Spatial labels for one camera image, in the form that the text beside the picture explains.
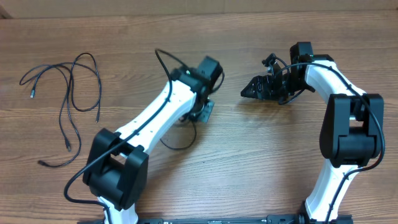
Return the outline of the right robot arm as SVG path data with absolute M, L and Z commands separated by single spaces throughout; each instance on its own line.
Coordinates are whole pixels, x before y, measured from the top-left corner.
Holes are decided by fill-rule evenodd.
M 384 157 L 384 100 L 352 84 L 329 55 L 314 54 L 310 42 L 291 46 L 290 61 L 270 54 L 262 61 L 267 75 L 254 77 L 241 96 L 285 105 L 305 90 L 317 92 L 326 103 L 319 137 L 324 163 L 299 213 L 268 215 L 266 223 L 353 223 L 338 208 L 354 177 Z

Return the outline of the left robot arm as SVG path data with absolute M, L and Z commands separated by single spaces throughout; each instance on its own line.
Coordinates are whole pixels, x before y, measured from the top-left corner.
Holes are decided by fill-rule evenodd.
M 139 116 L 94 137 L 83 182 L 106 207 L 103 223 L 139 221 L 135 204 L 146 186 L 150 153 L 180 118 L 208 121 L 214 107 L 208 96 L 224 73 L 219 61 L 206 56 L 197 68 L 181 66 L 170 76 L 172 81 Z

